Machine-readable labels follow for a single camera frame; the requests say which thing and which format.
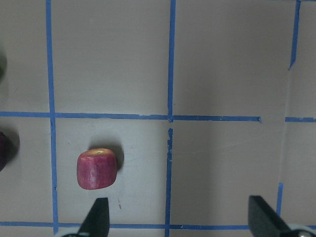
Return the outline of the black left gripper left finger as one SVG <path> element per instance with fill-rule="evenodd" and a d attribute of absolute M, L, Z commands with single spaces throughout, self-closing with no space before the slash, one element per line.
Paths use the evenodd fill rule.
<path fill-rule="evenodd" d="M 79 237 L 107 237 L 109 234 L 109 202 L 106 197 L 97 198 L 81 224 Z"/>

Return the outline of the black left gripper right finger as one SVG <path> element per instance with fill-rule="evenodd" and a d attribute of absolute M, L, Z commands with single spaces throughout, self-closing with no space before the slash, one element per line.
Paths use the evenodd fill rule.
<path fill-rule="evenodd" d="M 282 237 L 289 226 L 261 196 L 248 198 L 248 227 L 254 237 Z"/>

